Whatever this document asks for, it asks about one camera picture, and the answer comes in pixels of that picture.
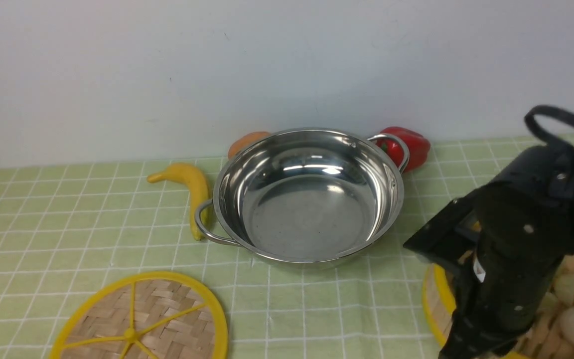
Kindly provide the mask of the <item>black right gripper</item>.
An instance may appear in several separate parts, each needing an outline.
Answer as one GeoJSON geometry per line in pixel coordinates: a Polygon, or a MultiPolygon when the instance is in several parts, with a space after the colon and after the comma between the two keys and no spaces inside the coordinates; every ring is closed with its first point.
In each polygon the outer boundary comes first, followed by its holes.
{"type": "Polygon", "coordinates": [[[504,356],[535,320],[565,255],[574,254],[566,206],[484,199],[474,207],[480,238],[454,276],[456,308],[441,359],[504,356]]]}

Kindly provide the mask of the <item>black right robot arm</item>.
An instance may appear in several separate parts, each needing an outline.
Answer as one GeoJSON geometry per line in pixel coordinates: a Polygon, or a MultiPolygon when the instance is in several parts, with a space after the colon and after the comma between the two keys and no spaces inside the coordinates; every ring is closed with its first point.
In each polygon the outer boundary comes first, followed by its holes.
{"type": "Polygon", "coordinates": [[[432,219],[433,261],[454,275],[441,359],[507,353],[574,254],[574,151],[524,151],[492,182],[432,219]]]}

